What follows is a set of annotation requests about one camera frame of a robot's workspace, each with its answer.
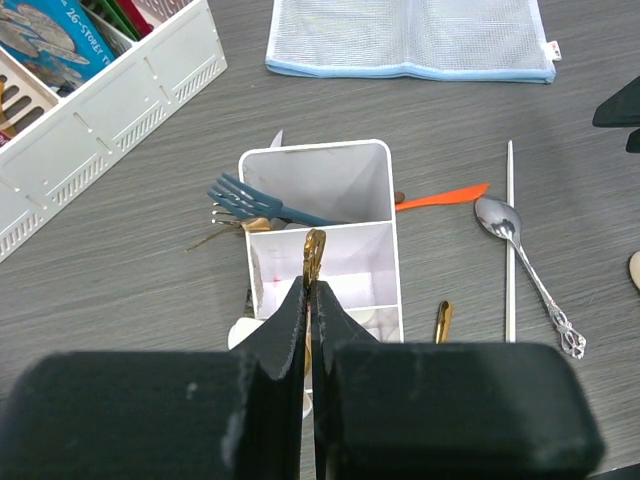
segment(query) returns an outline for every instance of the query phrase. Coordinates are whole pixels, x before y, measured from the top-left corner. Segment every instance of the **white tag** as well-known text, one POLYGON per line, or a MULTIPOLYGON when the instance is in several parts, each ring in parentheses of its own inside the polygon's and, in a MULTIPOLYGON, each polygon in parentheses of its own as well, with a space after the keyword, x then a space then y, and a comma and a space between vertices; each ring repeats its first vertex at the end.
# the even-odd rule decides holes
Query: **white tag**
POLYGON ((562 53, 560 53, 560 45, 555 40, 545 45, 545 52, 547 58, 552 62, 559 62, 562 60, 562 53))

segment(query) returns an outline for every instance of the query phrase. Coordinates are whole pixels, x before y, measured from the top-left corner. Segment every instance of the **book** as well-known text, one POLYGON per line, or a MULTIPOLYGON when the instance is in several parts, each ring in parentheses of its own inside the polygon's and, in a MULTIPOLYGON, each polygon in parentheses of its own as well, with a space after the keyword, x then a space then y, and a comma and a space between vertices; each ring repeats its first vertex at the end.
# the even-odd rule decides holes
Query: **book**
POLYGON ((78 0, 0 2, 0 45, 52 88, 78 88, 114 55, 78 0))

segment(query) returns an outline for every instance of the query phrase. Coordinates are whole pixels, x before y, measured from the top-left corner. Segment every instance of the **silver spoon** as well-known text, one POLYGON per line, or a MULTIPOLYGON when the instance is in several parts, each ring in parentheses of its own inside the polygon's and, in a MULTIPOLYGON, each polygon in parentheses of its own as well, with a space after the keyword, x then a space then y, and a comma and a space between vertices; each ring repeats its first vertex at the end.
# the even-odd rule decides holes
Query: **silver spoon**
POLYGON ((531 266, 527 255, 524 253, 524 249, 520 243, 522 221, 518 213, 505 202, 488 197, 480 197, 477 199, 474 208, 478 221, 489 233, 513 245, 516 254, 520 257, 520 261, 529 273, 538 292, 540 292, 540 296, 547 307, 551 321, 560 334, 562 350, 573 358, 580 359, 584 357, 587 340, 573 328, 567 316, 560 310, 560 307, 556 305, 556 302, 551 298, 551 295, 549 295, 549 292, 531 266))

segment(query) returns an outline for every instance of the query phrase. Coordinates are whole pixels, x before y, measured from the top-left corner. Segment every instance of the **plastic fork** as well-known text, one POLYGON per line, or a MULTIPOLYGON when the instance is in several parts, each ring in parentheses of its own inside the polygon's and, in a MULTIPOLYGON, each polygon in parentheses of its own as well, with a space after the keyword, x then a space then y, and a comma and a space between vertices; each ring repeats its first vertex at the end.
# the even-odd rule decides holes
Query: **plastic fork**
POLYGON ((269 220, 281 218, 309 227, 337 225, 336 222, 286 207, 279 198, 262 193, 228 173, 223 173, 216 183, 211 185, 207 194, 239 220, 249 217, 266 217, 269 220))

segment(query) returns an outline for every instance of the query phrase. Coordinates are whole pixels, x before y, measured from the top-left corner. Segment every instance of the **beige round object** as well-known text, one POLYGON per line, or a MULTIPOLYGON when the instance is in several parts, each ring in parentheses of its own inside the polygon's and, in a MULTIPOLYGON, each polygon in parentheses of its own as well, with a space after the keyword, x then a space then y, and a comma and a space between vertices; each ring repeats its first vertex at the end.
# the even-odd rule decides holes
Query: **beige round object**
POLYGON ((640 289, 640 252, 636 252, 629 260, 629 273, 636 287, 640 289))

